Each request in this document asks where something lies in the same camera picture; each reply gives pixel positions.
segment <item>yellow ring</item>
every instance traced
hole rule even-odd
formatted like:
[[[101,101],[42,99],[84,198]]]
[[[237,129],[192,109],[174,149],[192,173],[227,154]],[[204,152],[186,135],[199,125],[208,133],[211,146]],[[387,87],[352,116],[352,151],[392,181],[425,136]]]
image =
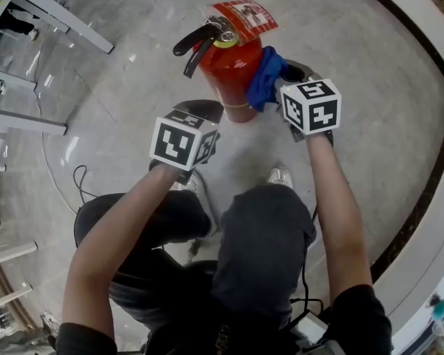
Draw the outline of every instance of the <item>yellow ring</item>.
[[[244,105],[227,105],[224,103],[221,103],[222,105],[224,105],[225,107],[229,107],[229,108],[243,108],[246,107],[249,103],[245,103]]]
[[[229,42],[222,42],[222,41],[216,41],[214,42],[214,46],[219,47],[220,49],[228,49],[229,47],[234,46],[237,44],[238,39],[232,39]]]

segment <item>curved wall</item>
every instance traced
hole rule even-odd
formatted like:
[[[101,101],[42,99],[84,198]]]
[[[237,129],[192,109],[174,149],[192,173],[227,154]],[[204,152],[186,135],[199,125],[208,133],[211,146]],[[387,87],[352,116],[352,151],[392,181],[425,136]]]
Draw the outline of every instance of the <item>curved wall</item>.
[[[392,0],[444,60],[444,15],[431,0]],[[408,321],[444,276],[444,172],[427,212],[395,261],[374,284],[393,325],[395,354],[417,335]]]

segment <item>black cable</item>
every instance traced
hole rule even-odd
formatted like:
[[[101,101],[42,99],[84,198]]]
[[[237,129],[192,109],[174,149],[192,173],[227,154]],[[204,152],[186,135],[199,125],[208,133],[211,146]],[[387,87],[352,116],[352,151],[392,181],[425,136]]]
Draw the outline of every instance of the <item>black cable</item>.
[[[303,267],[301,268],[301,280],[303,281],[304,285],[304,311],[308,310],[308,301],[309,301],[309,287],[308,283],[306,282],[306,258],[308,256],[308,250],[306,249],[304,251],[304,263]]]
[[[79,183],[77,183],[77,180],[75,179],[75,173],[76,173],[77,170],[80,169],[80,168],[84,168],[84,173],[82,174],[81,181],[80,181]],[[98,197],[98,196],[95,196],[94,194],[92,194],[92,193],[90,193],[90,192],[88,192],[88,191],[84,191],[84,190],[82,189],[82,183],[84,182],[84,178],[85,178],[85,176],[86,176],[86,173],[87,173],[87,166],[84,165],[84,164],[81,164],[80,166],[77,166],[77,167],[74,169],[74,173],[73,173],[74,184],[75,184],[75,186],[77,187],[77,189],[79,190],[79,194],[81,195],[81,199],[82,199],[82,203],[83,203],[83,204],[86,203],[86,201],[84,200],[84,195],[83,195],[83,193],[85,193],[86,195],[92,196],[92,197]]]
[[[300,301],[305,301],[306,299],[300,299],[300,298],[295,298],[295,299],[290,299],[290,303],[294,304],[295,302],[300,302]],[[321,299],[309,299],[309,302],[318,302],[320,305],[320,313],[322,313],[324,311],[324,302]]]
[[[296,318],[294,318],[288,325],[286,325],[284,328],[282,328],[282,331],[290,331],[292,330],[294,327],[296,327],[297,323],[300,322],[305,316],[307,316],[309,314],[309,311],[304,311],[303,313],[301,313],[299,316],[297,316]]]
[[[316,217],[317,217],[317,205],[316,205],[316,207],[314,208],[314,213],[312,214],[312,222],[315,221]]]

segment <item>black shirt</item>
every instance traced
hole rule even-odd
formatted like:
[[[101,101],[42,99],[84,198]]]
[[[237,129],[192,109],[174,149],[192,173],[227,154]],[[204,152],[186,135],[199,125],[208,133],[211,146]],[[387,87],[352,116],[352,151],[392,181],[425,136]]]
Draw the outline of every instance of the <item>black shirt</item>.
[[[216,354],[217,342],[220,339],[221,324],[215,319],[212,322],[192,322],[186,325],[187,330],[181,333],[181,323],[164,327],[150,337],[148,355],[168,354]],[[280,337],[272,333],[272,341],[266,333],[258,338],[248,328],[243,333],[247,341],[233,342],[230,351],[224,354],[248,354],[247,348],[260,353],[263,346],[267,350],[271,343],[277,350],[273,354],[295,354],[292,352],[294,338]],[[386,355],[392,350],[391,323],[385,315],[380,301],[375,297],[369,285],[357,285],[344,291],[334,301],[332,319],[322,340],[335,340],[343,351],[349,354]],[[58,355],[116,355],[115,342],[107,335],[72,323],[61,325],[57,341]]]

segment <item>blue cloth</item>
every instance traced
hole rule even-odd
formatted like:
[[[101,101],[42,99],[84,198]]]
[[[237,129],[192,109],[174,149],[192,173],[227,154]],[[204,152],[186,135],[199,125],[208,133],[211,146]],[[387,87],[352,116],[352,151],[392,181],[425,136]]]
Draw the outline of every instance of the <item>blue cloth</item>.
[[[262,112],[265,103],[276,102],[274,87],[276,79],[286,73],[287,70],[288,64],[276,53],[273,47],[263,48],[263,58],[260,66],[249,90],[246,92],[246,98],[253,109]]]

